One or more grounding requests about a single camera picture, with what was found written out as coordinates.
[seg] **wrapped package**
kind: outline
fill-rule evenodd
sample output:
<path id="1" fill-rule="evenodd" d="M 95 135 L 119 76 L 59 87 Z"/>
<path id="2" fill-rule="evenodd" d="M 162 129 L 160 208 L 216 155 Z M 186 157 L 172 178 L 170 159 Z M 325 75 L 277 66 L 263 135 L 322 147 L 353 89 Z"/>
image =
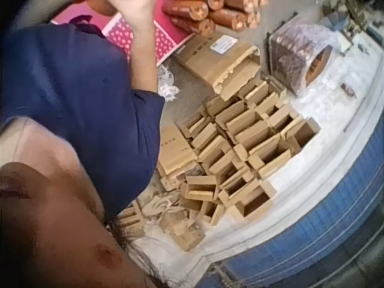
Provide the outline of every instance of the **wrapped package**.
<path id="1" fill-rule="evenodd" d="M 317 24 L 306 24 L 296 16 L 269 38 L 271 74 L 296 95 L 323 71 L 337 34 Z"/>

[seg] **polka dot pattern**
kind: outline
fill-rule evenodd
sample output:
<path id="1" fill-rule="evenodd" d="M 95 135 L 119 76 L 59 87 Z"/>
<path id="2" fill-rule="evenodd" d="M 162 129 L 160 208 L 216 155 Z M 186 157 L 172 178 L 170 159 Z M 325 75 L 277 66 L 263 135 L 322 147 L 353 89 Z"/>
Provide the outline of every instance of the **polka dot pattern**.
<path id="1" fill-rule="evenodd" d="M 155 33 L 157 62 L 159 64 L 165 60 L 167 54 L 176 47 L 176 44 L 157 26 Z M 106 34 L 106 37 L 109 41 L 122 48 L 128 58 L 130 57 L 133 33 L 123 18 L 117 21 Z"/>

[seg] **white label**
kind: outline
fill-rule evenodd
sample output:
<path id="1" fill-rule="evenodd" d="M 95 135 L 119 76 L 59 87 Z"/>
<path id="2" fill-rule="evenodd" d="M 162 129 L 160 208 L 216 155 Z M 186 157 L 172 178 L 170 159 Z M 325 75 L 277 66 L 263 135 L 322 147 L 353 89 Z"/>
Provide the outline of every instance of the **white label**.
<path id="1" fill-rule="evenodd" d="M 233 45 L 236 44 L 238 39 L 228 35 L 223 35 L 214 44 L 211 45 L 211 49 L 219 54 L 226 53 Z"/>

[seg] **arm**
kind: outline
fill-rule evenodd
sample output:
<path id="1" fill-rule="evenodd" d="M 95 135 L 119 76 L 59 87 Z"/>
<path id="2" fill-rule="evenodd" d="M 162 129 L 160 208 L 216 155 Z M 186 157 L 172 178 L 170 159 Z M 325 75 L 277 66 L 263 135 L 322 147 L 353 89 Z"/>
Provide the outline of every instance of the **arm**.
<path id="1" fill-rule="evenodd" d="M 110 0 L 131 27 L 131 85 L 133 89 L 158 91 L 154 0 Z"/>

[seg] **cardboard piece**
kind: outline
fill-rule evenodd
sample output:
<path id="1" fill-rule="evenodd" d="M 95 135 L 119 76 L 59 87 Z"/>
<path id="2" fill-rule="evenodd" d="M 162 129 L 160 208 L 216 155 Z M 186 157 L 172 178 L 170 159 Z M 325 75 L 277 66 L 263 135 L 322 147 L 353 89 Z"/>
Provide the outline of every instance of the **cardboard piece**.
<path id="1" fill-rule="evenodd" d="M 208 115 L 215 118 L 218 114 L 236 102 L 236 98 L 232 97 L 228 101 L 224 101 L 220 96 L 216 96 L 204 103 L 205 110 Z"/>
<path id="2" fill-rule="evenodd" d="M 285 138 L 286 133 L 301 120 L 302 116 L 290 104 L 285 104 L 267 122 Z"/>
<path id="3" fill-rule="evenodd" d="M 230 145 L 222 135 L 217 136 L 206 148 L 199 154 L 200 162 L 211 162 L 212 156 L 216 156 L 217 153 L 223 154 L 230 150 Z"/>
<path id="4" fill-rule="evenodd" d="M 200 107 L 196 115 L 179 125 L 179 129 L 185 138 L 195 138 L 210 122 L 212 122 L 211 117 L 206 113 L 204 107 Z"/>
<path id="5" fill-rule="evenodd" d="M 227 130 L 227 123 L 235 119 L 237 116 L 247 111 L 247 108 L 242 101 L 238 101 L 227 109 L 218 114 L 215 118 L 216 123 L 220 128 Z"/>
<path id="6" fill-rule="evenodd" d="M 204 204 L 197 219 L 216 226 L 226 211 L 225 206 L 217 202 L 204 202 Z"/>
<path id="7" fill-rule="evenodd" d="M 246 164 L 239 159 L 236 153 L 231 149 L 216 163 L 214 163 L 209 171 L 213 175 L 219 176 L 221 179 L 228 179 L 238 170 L 246 167 Z"/>
<path id="8" fill-rule="evenodd" d="M 208 38 L 195 35 L 175 57 L 224 100 L 260 70 L 260 51 L 256 46 L 218 31 Z"/>
<path id="9" fill-rule="evenodd" d="M 169 175 L 194 160 L 197 160 L 197 155 L 193 152 L 177 127 L 162 127 L 158 157 L 159 172 L 161 171 L 161 174 Z"/>
<path id="10" fill-rule="evenodd" d="M 181 187 L 181 195 L 190 200 L 213 201 L 217 193 L 215 176 L 188 176 L 187 183 Z"/>
<path id="11" fill-rule="evenodd" d="M 304 146 L 320 131 L 320 126 L 313 119 L 302 120 L 286 134 L 287 142 L 292 146 L 294 154 L 298 154 Z"/>
<path id="12" fill-rule="evenodd" d="M 265 179 L 283 167 L 292 154 L 292 147 L 277 134 L 254 148 L 248 162 Z"/>
<path id="13" fill-rule="evenodd" d="M 198 154 L 211 143 L 219 132 L 215 123 L 209 123 L 191 142 L 191 146 L 196 149 Z"/>
<path id="14" fill-rule="evenodd" d="M 244 196 L 254 191 L 260 185 L 259 180 L 247 171 L 236 180 L 227 184 L 222 189 L 218 197 L 226 208 L 239 202 Z"/>
<path id="15" fill-rule="evenodd" d="M 143 236 L 143 228 L 145 226 L 145 218 L 141 212 L 141 208 L 137 201 L 125 208 L 117 216 L 118 224 L 123 229 L 123 234 L 127 236 Z"/>
<path id="16" fill-rule="evenodd" d="M 252 150 L 265 140 L 276 135 L 266 121 L 259 121 L 250 128 L 236 135 L 237 144 L 233 149 L 242 161 L 246 161 Z"/>
<path id="17" fill-rule="evenodd" d="M 247 110 L 227 123 L 228 135 L 235 144 L 238 144 L 236 135 L 249 127 L 263 121 L 263 118 L 255 111 Z"/>
<path id="18" fill-rule="evenodd" d="M 271 95 L 266 97 L 264 101 L 256 106 L 255 112 L 266 120 L 281 109 L 282 106 L 283 104 L 279 100 L 278 94 L 273 92 Z"/>
<path id="19" fill-rule="evenodd" d="M 181 235 L 177 235 L 173 232 L 170 232 L 169 235 L 185 252 L 198 246 L 205 238 L 204 231 L 196 224 L 187 227 L 185 232 Z"/>
<path id="20" fill-rule="evenodd" d="M 272 185 L 264 181 L 248 193 L 229 209 L 229 214 L 235 219 L 246 219 L 255 221 L 265 214 L 273 205 L 271 198 L 276 195 L 276 190 Z"/>

